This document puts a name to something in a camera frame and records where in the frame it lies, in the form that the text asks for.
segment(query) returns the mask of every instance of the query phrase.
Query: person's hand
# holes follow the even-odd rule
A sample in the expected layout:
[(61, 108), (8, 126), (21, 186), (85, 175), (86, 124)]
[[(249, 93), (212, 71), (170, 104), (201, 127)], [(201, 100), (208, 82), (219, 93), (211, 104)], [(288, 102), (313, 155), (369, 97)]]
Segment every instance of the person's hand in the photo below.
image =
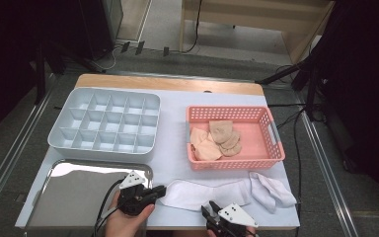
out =
[[(252, 235), (251, 233), (255, 234), (256, 230), (254, 227), (251, 227), (251, 226), (247, 226), (246, 227), (246, 235), (247, 237), (255, 237), (255, 235)], [(209, 237), (217, 237), (214, 232), (212, 230), (207, 230), (207, 234)]]
[[(109, 208), (115, 207), (119, 197), (119, 191), (115, 192)], [(155, 209), (154, 204), (149, 204), (137, 216), (129, 216), (119, 209), (107, 219), (106, 237), (133, 237), (139, 225), (142, 224)]]

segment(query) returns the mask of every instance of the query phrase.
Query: white plastic organizer tray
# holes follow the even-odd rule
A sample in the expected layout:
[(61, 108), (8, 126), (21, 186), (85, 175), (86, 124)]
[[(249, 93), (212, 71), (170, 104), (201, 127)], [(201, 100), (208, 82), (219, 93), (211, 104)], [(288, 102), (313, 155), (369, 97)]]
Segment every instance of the white plastic organizer tray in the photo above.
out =
[(160, 105), (154, 94), (75, 89), (48, 143), (66, 157), (146, 163), (155, 144)]

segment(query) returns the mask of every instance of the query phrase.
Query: pink plastic basket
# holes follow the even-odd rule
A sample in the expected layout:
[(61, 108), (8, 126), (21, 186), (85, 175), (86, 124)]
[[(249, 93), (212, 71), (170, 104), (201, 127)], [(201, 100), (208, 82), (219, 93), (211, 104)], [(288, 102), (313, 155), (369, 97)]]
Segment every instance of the pink plastic basket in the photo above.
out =
[[(193, 127), (209, 131), (210, 120), (232, 120), (233, 129), (241, 133), (242, 151), (215, 161), (199, 161), (190, 144)], [(278, 131), (268, 107), (187, 107), (187, 150), (194, 170), (268, 169), (285, 158)]]

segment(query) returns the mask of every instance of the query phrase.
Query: metal tray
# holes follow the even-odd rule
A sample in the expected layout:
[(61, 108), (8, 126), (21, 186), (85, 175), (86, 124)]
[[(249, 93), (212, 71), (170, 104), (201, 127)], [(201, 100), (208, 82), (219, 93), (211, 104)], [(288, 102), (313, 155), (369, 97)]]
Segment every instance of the metal tray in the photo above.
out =
[[(94, 226), (104, 196), (117, 180), (135, 171), (146, 179), (143, 184), (152, 188), (153, 173), (143, 164), (84, 161), (58, 161), (48, 172), (37, 194), (28, 229), (89, 228)], [(108, 209), (114, 192), (107, 199)]]

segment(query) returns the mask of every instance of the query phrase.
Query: basket handle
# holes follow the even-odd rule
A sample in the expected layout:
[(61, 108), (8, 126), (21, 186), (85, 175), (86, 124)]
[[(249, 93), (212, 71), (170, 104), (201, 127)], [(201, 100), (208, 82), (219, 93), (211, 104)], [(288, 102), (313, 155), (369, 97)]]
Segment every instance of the basket handle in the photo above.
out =
[(190, 143), (190, 123), (186, 121), (187, 143)]
[(277, 142), (281, 141), (279, 134), (278, 134), (278, 129), (276, 128), (276, 125), (275, 125), (275, 121), (272, 121), (268, 125), (268, 132), (269, 132), (269, 136), (272, 140), (272, 145), (275, 145)]

